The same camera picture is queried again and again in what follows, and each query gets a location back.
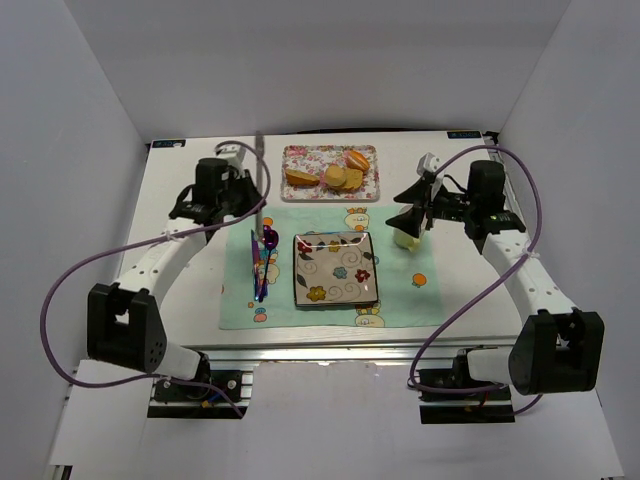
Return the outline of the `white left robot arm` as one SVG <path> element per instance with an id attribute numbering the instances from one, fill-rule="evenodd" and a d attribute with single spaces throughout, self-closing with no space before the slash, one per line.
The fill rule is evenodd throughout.
<path id="1" fill-rule="evenodd" d="M 244 219 L 262 197 L 244 154 L 220 150 L 198 161 L 195 181 L 177 197 L 160 239 L 109 285 L 88 294 L 87 353 L 144 374 L 204 383 L 204 354 L 168 340 L 160 307 L 187 264 L 211 241 L 226 217 Z"/>

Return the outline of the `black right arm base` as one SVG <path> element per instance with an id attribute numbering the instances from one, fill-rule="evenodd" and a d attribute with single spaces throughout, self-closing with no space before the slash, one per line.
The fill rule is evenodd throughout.
<path id="1" fill-rule="evenodd" d="M 446 368 L 419 368 L 417 382 L 441 392 L 419 392 L 422 425 L 480 425 L 515 422 L 507 387 L 486 391 L 490 383 L 473 380 L 468 369 L 470 349 L 456 353 Z"/>

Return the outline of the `yellow green mug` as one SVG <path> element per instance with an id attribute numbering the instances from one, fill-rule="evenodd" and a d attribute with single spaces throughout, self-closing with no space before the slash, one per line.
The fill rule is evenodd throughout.
<path id="1" fill-rule="evenodd" d="M 408 250 L 410 252 L 417 251 L 422 242 L 424 231 L 420 230 L 417 237 L 411 236 L 402 230 L 397 228 L 393 229 L 394 243 L 401 249 Z"/>

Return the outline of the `round bread roll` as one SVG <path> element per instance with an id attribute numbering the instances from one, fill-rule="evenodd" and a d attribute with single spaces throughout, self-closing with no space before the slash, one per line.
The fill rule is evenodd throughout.
<path id="1" fill-rule="evenodd" d="M 324 182 L 328 187 L 340 188 L 345 182 L 345 169 L 339 165 L 330 165 L 324 172 Z"/>

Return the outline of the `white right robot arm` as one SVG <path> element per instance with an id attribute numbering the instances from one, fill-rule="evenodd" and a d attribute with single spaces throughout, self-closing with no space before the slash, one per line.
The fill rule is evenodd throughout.
<path id="1" fill-rule="evenodd" d="M 474 395 L 512 386 L 522 395 L 590 391 L 595 387 L 604 322 L 579 309 L 556 285 L 531 250 L 519 216 L 508 210 L 501 164 L 471 164 L 460 193 L 443 185 L 439 158 L 427 154 L 419 180 L 395 197 L 409 210 L 387 225 L 416 237 L 434 221 L 460 222 L 481 256 L 494 268 L 521 318 L 511 347 L 476 346 L 458 352 L 443 374 L 412 374 L 411 387 L 435 395 Z"/>

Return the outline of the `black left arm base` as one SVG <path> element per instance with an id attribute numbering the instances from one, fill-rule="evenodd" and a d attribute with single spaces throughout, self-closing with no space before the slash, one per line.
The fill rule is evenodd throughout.
<path id="1" fill-rule="evenodd" d="M 153 385 L 150 419 L 240 420 L 248 409 L 252 376 L 242 370 L 212 370 L 211 387 L 187 387 L 168 381 Z"/>

